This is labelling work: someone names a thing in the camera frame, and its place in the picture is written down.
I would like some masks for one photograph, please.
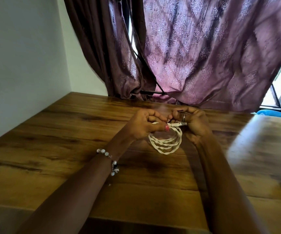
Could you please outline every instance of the wooden tabletop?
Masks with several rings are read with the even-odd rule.
[[[68,94],[0,137],[0,206],[36,209],[139,108],[167,115],[173,107]],[[272,233],[281,233],[281,118],[206,113],[255,210]],[[208,229],[200,160],[186,139],[169,155],[158,153],[146,140],[136,141],[119,166],[120,172],[99,193],[91,217]]]

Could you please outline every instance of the person's left hand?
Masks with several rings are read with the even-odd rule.
[[[123,127],[133,139],[143,139],[155,131],[169,131],[168,119],[153,109],[140,109]]]

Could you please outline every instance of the dark curtain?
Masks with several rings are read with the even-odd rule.
[[[281,0],[143,0],[157,101],[255,111],[281,65]]]
[[[64,1],[84,56],[105,82],[109,96],[142,99],[140,89],[155,89],[152,76],[147,79],[141,73],[149,67],[132,54],[121,0]]]

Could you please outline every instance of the fingernail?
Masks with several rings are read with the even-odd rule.
[[[170,127],[169,127],[168,124],[165,125],[165,131],[166,131],[166,132],[169,132],[169,131],[170,131]]]

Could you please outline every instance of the person's right arm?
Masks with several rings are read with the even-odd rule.
[[[193,107],[176,108],[169,119],[188,123],[187,138],[200,155],[206,186],[212,204],[214,234],[269,233],[260,222],[250,201],[234,176],[219,142],[213,135],[205,112]]]

